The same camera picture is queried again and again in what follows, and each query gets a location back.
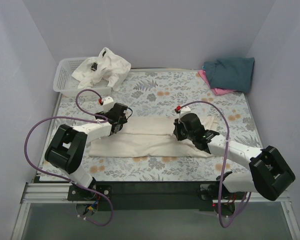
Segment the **cream t shirt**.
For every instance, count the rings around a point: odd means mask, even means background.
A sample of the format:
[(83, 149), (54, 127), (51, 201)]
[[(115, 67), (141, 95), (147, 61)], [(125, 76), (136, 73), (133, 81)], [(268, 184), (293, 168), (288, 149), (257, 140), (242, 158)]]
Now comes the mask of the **cream t shirt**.
[(173, 116), (133, 116), (118, 133), (92, 141), (88, 153), (113, 158), (210, 157), (190, 140), (177, 140), (174, 120)]

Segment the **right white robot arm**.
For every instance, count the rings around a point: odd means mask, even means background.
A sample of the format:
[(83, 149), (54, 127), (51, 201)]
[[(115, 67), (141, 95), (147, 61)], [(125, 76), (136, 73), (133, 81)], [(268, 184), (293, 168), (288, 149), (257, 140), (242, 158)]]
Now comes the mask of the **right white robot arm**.
[(227, 199), (238, 192), (252, 192), (275, 201), (295, 181), (295, 174), (277, 148), (261, 149), (228, 141), (218, 132), (205, 129), (195, 113), (178, 114), (173, 131), (177, 140), (189, 140), (197, 150), (225, 156), (248, 170), (221, 174), (218, 180), (222, 183), (216, 186), (220, 198)]

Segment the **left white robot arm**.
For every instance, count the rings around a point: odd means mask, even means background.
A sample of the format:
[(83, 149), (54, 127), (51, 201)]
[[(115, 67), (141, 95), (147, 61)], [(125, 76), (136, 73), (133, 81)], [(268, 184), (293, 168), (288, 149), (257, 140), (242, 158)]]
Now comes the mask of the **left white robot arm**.
[(95, 179), (81, 165), (86, 144), (119, 132), (128, 122), (128, 109), (124, 104), (115, 103), (108, 111), (100, 112), (108, 119), (105, 123), (97, 116), (96, 121), (80, 126), (60, 125), (45, 152), (47, 162), (81, 185), (79, 194), (85, 200), (93, 199), (97, 193)]

